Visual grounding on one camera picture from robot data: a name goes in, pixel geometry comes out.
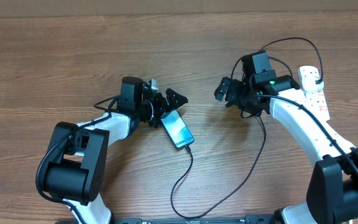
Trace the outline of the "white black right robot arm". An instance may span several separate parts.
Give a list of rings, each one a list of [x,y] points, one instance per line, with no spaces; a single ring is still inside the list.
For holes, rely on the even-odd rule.
[[[224,77],[214,92],[226,106],[279,121],[307,155],[313,173],[304,202],[279,208],[268,217],[246,216],[246,223],[344,223],[358,218],[358,147],[340,136],[317,108],[323,88],[316,70],[277,76],[265,51],[244,55],[240,80]]]

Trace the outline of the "blue screen smartphone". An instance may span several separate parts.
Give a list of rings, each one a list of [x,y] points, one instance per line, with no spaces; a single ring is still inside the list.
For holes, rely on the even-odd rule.
[[[161,122],[177,149],[189,146],[194,142],[193,135],[177,110],[170,112],[165,118],[161,119]]]

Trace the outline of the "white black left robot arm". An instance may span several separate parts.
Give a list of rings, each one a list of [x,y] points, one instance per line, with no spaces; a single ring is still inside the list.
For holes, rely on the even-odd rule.
[[[39,195],[67,206],[76,223],[114,223],[100,194],[108,147],[128,138],[141,122],[161,126],[188,99],[170,88],[161,94],[155,80],[124,77],[120,94],[107,101],[99,118],[56,124],[35,176]]]

